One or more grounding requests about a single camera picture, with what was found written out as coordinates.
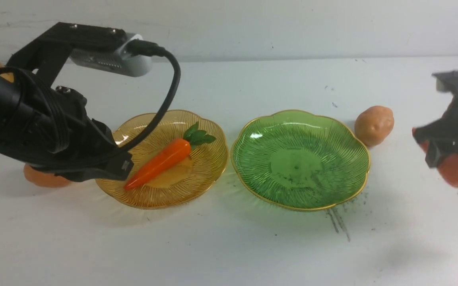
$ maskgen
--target green plate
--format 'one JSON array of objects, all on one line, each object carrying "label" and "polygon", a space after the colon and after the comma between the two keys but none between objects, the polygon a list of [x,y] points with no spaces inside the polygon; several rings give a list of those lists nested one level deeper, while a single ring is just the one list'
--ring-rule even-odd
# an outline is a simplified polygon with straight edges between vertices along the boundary
[{"label": "green plate", "polygon": [[250,121],[233,144],[231,160],[249,191],[299,211],[356,197],[371,166],[369,151],[347,126],[300,110]]}]

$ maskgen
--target plate rim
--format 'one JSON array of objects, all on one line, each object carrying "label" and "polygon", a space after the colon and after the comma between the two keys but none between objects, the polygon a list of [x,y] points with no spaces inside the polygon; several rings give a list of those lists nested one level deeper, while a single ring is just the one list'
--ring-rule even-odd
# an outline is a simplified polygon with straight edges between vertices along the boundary
[{"label": "plate rim", "polygon": [[[141,209],[141,210],[160,210],[160,209],[166,209],[166,208],[171,208],[171,207],[177,207],[177,206],[181,206],[185,203],[189,203],[190,201],[193,201],[195,199],[198,199],[199,197],[201,197],[203,194],[205,194],[211,187],[213,187],[213,185],[218,181],[218,179],[220,179],[220,177],[222,177],[222,175],[224,174],[224,172],[227,170],[227,161],[229,160],[229,156],[230,156],[230,150],[229,150],[229,147],[227,145],[227,138],[225,136],[225,132],[224,130],[222,129],[222,127],[220,127],[220,125],[218,125],[216,122],[212,121],[212,120],[209,120],[209,119],[206,119],[194,112],[191,112],[189,110],[185,110],[185,109],[170,109],[170,110],[167,110],[167,112],[187,112],[187,113],[190,113],[190,114],[193,114],[194,116],[197,116],[198,118],[200,118],[201,120],[205,120],[205,121],[209,121],[211,123],[213,123],[218,129],[220,129],[220,131],[222,132],[222,136],[223,136],[223,141],[224,141],[224,147],[225,147],[225,151],[226,151],[226,156],[225,156],[225,161],[224,161],[224,167],[222,169],[222,172],[220,173],[220,175],[205,189],[202,191],[202,193],[196,197],[192,197],[188,200],[185,200],[185,201],[182,201],[180,203],[175,203],[173,205],[167,205],[167,206],[159,206],[159,207],[138,207],[138,206],[133,206],[133,205],[130,205],[129,203],[126,203],[126,202],[123,202],[123,201],[120,201],[119,199],[116,199],[113,195],[107,193],[101,186],[100,186],[100,179],[95,179],[95,182],[97,184],[97,186],[100,188],[100,190],[102,190],[105,194],[107,194],[109,197],[112,197],[113,199],[115,199],[117,202],[119,203],[122,203],[126,206],[129,206],[129,207],[132,207],[132,208],[136,208],[136,209]],[[136,116],[133,116],[132,118],[129,118],[128,120],[126,120],[125,122],[123,122],[120,127],[118,127],[116,130],[114,130],[113,132],[111,132],[111,135],[113,135],[115,132],[118,132],[120,131],[120,129],[126,124],[128,123],[129,121],[135,119],[135,118],[138,118],[140,116],[145,116],[145,115],[153,115],[153,114],[157,114],[156,112],[147,112],[147,113],[143,113],[143,114],[139,114],[139,115],[136,115]]]},{"label": "plate rim", "polygon": [[[291,207],[291,206],[286,206],[286,205],[283,205],[282,203],[277,203],[277,202],[271,201],[271,200],[269,200],[269,199],[266,199],[265,197],[262,197],[261,195],[259,195],[259,194],[257,194],[256,192],[254,192],[249,186],[247,186],[247,184],[243,181],[240,172],[239,172],[238,169],[236,168],[236,164],[235,164],[235,162],[234,162],[234,147],[235,147],[236,143],[237,143],[238,141],[240,141],[240,138],[241,138],[243,132],[245,131],[245,129],[246,129],[251,123],[253,123],[254,121],[263,119],[263,118],[273,117],[273,116],[276,116],[277,114],[281,114],[281,113],[284,113],[284,112],[303,112],[304,114],[307,114],[307,115],[310,115],[310,116],[313,116],[313,117],[323,117],[323,118],[327,118],[327,119],[330,119],[330,120],[333,120],[333,121],[336,121],[336,122],[340,123],[343,127],[345,127],[345,128],[349,131],[349,133],[353,136],[353,138],[354,138],[358,143],[360,143],[360,145],[363,146],[363,148],[365,149],[365,152],[366,152],[366,154],[367,154],[367,158],[369,159],[369,164],[367,165],[367,171],[365,172],[365,181],[363,182],[362,186],[360,187],[360,190],[358,190],[357,192],[355,192],[355,193],[354,193],[353,195],[351,195],[349,198],[344,199],[343,201],[340,201],[340,202],[338,202],[338,203],[333,203],[332,205],[324,206],[324,207],[320,207],[320,208],[303,209],[303,208],[295,208],[295,207]],[[279,112],[275,112],[274,114],[271,114],[271,115],[265,115],[265,116],[260,116],[260,117],[254,118],[254,119],[250,120],[247,124],[245,124],[245,126],[241,129],[240,133],[238,134],[238,137],[237,137],[236,140],[233,142],[233,145],[231,146],[231,164],[233,165],[234,171],[236,172],[236,175],[238,175],[238,179],[240,179],[240,182],[243,184],[243,186],[244,186],[249,192],[253,193],[256,197],[262,199],[263,201],[266,201],[267,203],[271,203],[272,205],[279,206],[279,207],[282,207],[282,208],[285,208],[285,209],[294,210],[294,211],[302,211],[302,212],[315,212],[315,211],[321,211],[321,210],[327,210],[327,209],[333,208],[334,206],[341,205],[342,203],[345,203],[346,201],[350,201],[351,199],[354,199],[356,196],[358,196],[358,195],[363,191],[363,189],[365,188],[365,186],[367,185],[367,181],[369,180],[369,173],[370,173],[370,170],[371,170],[372,161],[371,161],[371,154],[370,154],[369,149],[367,148],[367,146],[366,146],[360,139],[358,139],[358,138],[356,137],[356,135],[354,134],[354,132],[353,132],[347,125],[345,125],[345,124],[344,124],[343,122],[341,122],[340,120],[337,120],[337,119],[335,119],[335,118],[333,118],[333,117],[329,117],[329,116],[313,114],[313,113],[311,113],[311,112],[306,112],[305,110],[300,110],[300,109],[285,109],[285,110],[281,110],[281,111],[279,111]]]}]

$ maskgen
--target black wire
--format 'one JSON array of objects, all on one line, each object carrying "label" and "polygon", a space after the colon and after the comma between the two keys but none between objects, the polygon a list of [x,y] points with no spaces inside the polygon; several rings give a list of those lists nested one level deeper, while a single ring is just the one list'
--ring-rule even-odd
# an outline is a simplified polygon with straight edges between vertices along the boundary
[{"label": "black wire", "polygon": [[131,141],[126,143],[125,145],[121,146],[120,148],[117,148],[115,151],[109,153],[109,154],[103,154],[91,158],[85,158],[85,159],[80,159],[80,160],[75,160],[71,162],[66,162],[62,164],[57,164],[55,166],[50,166],[49,164],[46,164],[46,166],[49,167],[61,167],[61,168],[87,168],[91,167],[96,164],[102,164],[105,163],[106,161],[109,161],[110,159],[119,156],[122,153],[128,152],[135,146],[137,146],[139,143],[141,143],[148,135],[155,130],[155,128],[158,126],[158,123],[162,120],[164,117],[165,113],[171,106],[171,103],[173,102],[174,96],[176,95],[176,90],[178,90],[178,85],[180,85],[180,78],[181,78],[181,68],[180,68],[180,63],[178,63],[178,60],[176,57],[174,57],[173,54],[171,54],[169,51],[164,49],[163,47],[155,46],[148,48],[146,50],[139,51],[137,50],[135,54],[143,54],[144,56],[163,56],[164,58],[167,58],[171,65],[173,66],[173,80],[171,82],[171,87],[169,87],[169,91],[167,92],[167,96],[165,96],[165,99],[158,109],[157,113],[151,119],[149,124],[140,132],[135,138],[133,138]]},{"label": "black wire", "polygon": [[[54,168],[57,168],[57,169],[87,168],[93,165],[105,163],[109,161],[110,159],[119,156],[122,153],[128,152],[129,150],[137,146],[139,143],[141,143],[144,139],[146,139],[146,137],[148,137],[151,134],[151,132],[153,132],[153,130],[158,126],[158,123],[160,123],[165,113],[169,109],[174,99],[174,96],[176,95],[176,90],[178,89],[178,85],[180,84],[181,68],[180,68],[180,64],[178,63],[178,60],[174,57],[174,55],[171,54],[166,49],[164,49],[163,47],[159,47],[158,45],[154,43],[150,45],[149,42],[140,41],[140,40],[136,40],[133,42],[134,44],[136,44],[132,46],[133,54],[142,54],[143,56],[163,56],[164,58],[167,58],[167,60],[169,60],[174,70],[173,80],[171,82],[171,87],[169,88],[169,92],[167,93],[167,96],[165,97],[164,102],[160,106],[160,109],[158,109],[158,112],[155,114],[153,119],[151,119],[151,122],[149,122],[146,128],[144,128],[144,130],[142,130],[142,132],[140,132],[137,136],[135,136],[135,138],[133,138],[131,141],[121,146],[120,148],[117,148],[113,152],[110,152],[107,154],[102,154],[102,155],[98,155],[98,156],[94,156],[90,158],[72,160],[69,162],[56,163],[56,164],[51,164],[49,160],[42,161],[42,160],[37,160],[36,158],[27,158],[27,156],[19,156],[22,160],[29,160],[30,163],[44,165],[47,168],[53,168],[53,169]],[[53,96],[53,94],[48,93],[48,92],[43,92],[44,90],[49,91],[50,88],[45,87],[45,85],[38,78],[36,79],[33,78],[33,76],[29,75],[28,72],[29,71],[18,69],[18,68],[13,68],[13,67],[0,68],[0,74],[14,73],[14,74],[24,76],[25,79],[30,83],[30,85],[33,88],[35,88],[38,91],[38,93],[43,97],[45,104],[47,106],[47,109],[50,112],[52,119],[54,120],[54,126],[56,126],[56,130],[54,131],[55,137],[56,137],[55,140],[57,140],[55,150],[63,148],[64,142],[65,142],[65,135],[68,136],[68,127],[67,127],[66,120],[64,120],[64,114],[62,113],[62,110],[59,104],[57,103],[56,98]]]}]

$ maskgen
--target red carrot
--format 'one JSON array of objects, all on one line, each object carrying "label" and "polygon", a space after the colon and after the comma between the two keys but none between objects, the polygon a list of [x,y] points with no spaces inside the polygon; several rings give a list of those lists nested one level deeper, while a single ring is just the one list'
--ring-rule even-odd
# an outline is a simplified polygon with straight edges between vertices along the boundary
[{"label": "red carrot", "polygon": [[198,130],[198,128],[199,123],[197,122],[183,134],[183,138],[176,138],[167,144],[127,181],[125,190],[132,190],[148,183],[162,172],[186,159],[197,146],[215,141],[215,137],[207,135],[206,131]]},{"label": "red carrot", "polygon": [[[424,152],[429,149],[429,142],[423,141],[420,147]],[[450,154],[447,158],[441,162],[438,166],[438,172],[443,179],[449,183],[452,187],[458,188],[458,154]]]}]

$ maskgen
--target glass plate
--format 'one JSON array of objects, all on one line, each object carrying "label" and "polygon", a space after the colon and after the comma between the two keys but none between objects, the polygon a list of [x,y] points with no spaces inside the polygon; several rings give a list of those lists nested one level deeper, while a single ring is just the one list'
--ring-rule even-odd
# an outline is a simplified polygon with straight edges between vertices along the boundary
[{"label": "glass plate", "polygon": [[[142,114],[126,121],[113,132],[118,145],[124,145],[144,129],[155,114]],[[159,209],[191,201],[205,193],[222,175],[229,151],[222,128],[213,121],[186,110],[168,111],[157,128],[130,151],[134,167],[129,178],[174,138],[182,137],[191,125],[199,121],[199,129],[217,139],[201,145],[173,168],[134,190],[123,189],[124,181],[100,180],[98,186],[118,201],[141,209]]]},{"label": "glass plate", "polygon": [[367,147],[343,123],[300,110],[249,122],[231,149],[240,180],[275,205],[316,211],[356,197],[367,183]]}]

